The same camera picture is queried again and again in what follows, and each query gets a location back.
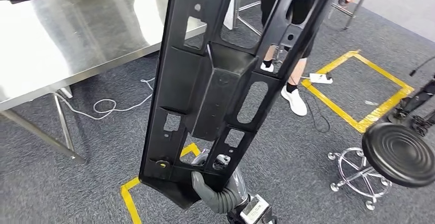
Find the black cable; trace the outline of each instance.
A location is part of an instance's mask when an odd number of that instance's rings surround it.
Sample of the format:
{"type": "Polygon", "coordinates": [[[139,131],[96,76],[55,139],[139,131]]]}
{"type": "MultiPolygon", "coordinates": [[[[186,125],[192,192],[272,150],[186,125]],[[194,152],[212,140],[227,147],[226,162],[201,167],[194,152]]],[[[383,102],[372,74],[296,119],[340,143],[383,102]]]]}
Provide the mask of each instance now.
{"type": "MultiPolygon", "coordinates": [[[[311,83],[308,87],[304,87],[304,88],[305,88],[306,90],[308,90],[308,88],[309,88],[310,86],[312,86],[312,83],[311,83]]],[[[322,114],[322,112],[320,111],[320,106],[319,106],[319,103],[317,102],[316,97],[315,97],[314,95],[312,95],[311,93],[307,92],[307,91],[304,91],[304,90],[301,90],[301,91],[302,91],[302,93],[304,94],[305,102],[307,103],[308,110],[309,110],[310,113],[311,113],[311,118],[312,118],[313,123],[314,123],[314,128],[315,128],[318,132],[320,132],[320,133],[327,133],[327,132],[329,132],[329,130],[331,130],[331,124],[329,123],[328,119],[326,119],[326,117],[325,117],[325,116],[322,114]],[[326,121],[326,124],[328,125],[328,128],[327,128],[326,130],[323,131],[323,130],[320,130],[320,129],[317,127],[317,124],[316,124],[316,122],[315,122],[315,118],[314,118],[314,114],[313,114],[313,112],[312,112],[312,109],[311,109],[310,104],[308,103],[308,99],[307,99],[307,97],[305,96],[305,93],[308,93],[312,98],[314,98],[315,104],[316,104],[316,106],[317,106],[317,110],[318,110],[319,113],[320,113],[320,117],[323,118],[323,120],[325,120],[325,121],[326,121]]]]}
{"type": "Polygon", "coordinates": [[[434,60],[435,56],[429,58],[428,60],[426,60],[424,63],[420,64],[418,67],[416,67],[414,70],[411,71],[411,73],[409,73],[410,76],[414,76],[414,74],[417,72],[417,70],[419,70],[422,66],[424,66],[426,63],[428,63],[431,60],[434,60]]]}

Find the stool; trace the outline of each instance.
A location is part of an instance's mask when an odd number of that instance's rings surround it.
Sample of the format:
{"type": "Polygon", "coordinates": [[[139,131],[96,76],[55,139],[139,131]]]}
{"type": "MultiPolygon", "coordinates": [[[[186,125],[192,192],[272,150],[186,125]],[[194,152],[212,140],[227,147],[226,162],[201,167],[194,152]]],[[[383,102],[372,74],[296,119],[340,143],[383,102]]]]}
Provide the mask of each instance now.
{"type": "Polygon", "coordinates": [[[366,207],[374,210],[377,198],[385,195],[392,183],[418,188],[435,181],[435,155],[433,150],[411,129],[391,123],[381,123],[367,129],[362,139],[361,148],[348,148],[342,153],[328,153],[328,158],[338,157],[338,168],[341,180],[330,185],[331,190],[338,191],[348,185],[361,195],[369,197],[366,207]],[[346,154],[356,153],[361,157],[361,164],[356,165],[346,158],[346,154]],[[342,163],[356,170],[346,176],[342,163]],[[383,186],[382,191],[375,192],[368,176],[378,178],[383,186]],[[362,177],[367,191],[362,191],[352,181],[362,177]]]}

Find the black plastic panel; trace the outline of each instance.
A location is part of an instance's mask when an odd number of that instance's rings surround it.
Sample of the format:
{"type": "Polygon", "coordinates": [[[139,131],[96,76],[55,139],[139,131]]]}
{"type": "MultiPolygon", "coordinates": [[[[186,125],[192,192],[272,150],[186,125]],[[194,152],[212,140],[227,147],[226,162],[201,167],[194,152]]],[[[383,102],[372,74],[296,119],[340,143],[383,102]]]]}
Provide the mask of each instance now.
{"type": "Polygon", "coordinates": [[[291,1],[277,0],[259,45],[245,49],[220,37],[230,0],[169,0],[139,173],[142,183],[182,208],[199,200],[191,187],[192,171],[201,172],[214,190],[224,187],[332,2],[316,0],[301,27],[286,19],[291,1]],[[184,45],[190,16],[207,23],[199,49],[184,45]],[[288,40],[288,34],[293,34],[292,40],[288,40]],[[291,47],[277,74],[259,69],[271,44],[291,47]],[[252,121],[243,124],[237,115],[255,82],[266,83],[267,93],[252,121]],[[164,130],[168,114],[181,118],[178,130],[164,130]],[[225,143],[231,129],[244,133],[237,147],[225,143]],[[193,166],[179,159],[189,132],[213,144],[204,165],[193,166]],[[230,156],[231,161],[217,170],[213,163],[220,154],[230,156]]]}

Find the black stool seat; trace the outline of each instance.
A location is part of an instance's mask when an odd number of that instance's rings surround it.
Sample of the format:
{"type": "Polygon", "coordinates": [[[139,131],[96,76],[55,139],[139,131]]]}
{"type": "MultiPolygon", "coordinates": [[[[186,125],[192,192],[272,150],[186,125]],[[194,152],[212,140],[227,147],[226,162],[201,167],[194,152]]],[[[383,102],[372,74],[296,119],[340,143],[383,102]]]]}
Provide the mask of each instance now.
{"type": "Polygon", "coordinates": [[[364,133],[362,149],[370,165],[395,184],[423,187],[435,181],[433,150],[407,127],[372,126],[364,133]]]}

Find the caster wheel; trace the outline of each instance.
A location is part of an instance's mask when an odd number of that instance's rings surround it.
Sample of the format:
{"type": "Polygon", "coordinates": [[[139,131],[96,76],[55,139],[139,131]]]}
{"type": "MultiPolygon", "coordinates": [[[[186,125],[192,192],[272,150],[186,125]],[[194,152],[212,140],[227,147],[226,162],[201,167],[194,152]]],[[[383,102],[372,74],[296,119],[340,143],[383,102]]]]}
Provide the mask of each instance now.
{"type": "Polygon", "coordinates": [[[405,121],[405,119],[398,119],[398,118],[396,118],[396,117],[394,116],[394,114],[389,114],[389,115],[388,115],[388,120],[389,120],[391,123],[393,123],[393,124],[398,124],[398,125],[402,124],[402,123],[405,121]]]}
{"type": "Polygon", "coordinates": [[[331,190],[334,191],[334,192],[338,192],[339,189],[340,189],[340,188],[337,186],[337,184],[335,184],[335,183],[331,183],[329,186],[331,187],[331,190]]]}
{"type": "Polygon", "coordinates": [[[388,181],[385,178],[381,178],[381,184],[383,184],[384,186],[388,186],[388,181]]]}
{"type": "Polygon", "coordinates": [[[370,201],[370,200],[366,201],[366,207],[367,207],[369,210],[374,210],[374,208],[375,208],[373,202],[370,201]]]}
{"type": "Polygon", "coordinates": [[[329,153],[328,153],[328,158],[329,158],[329,160],[335,160],[335,155],[334,155],[334,153],[329,152],[329,153]]]}

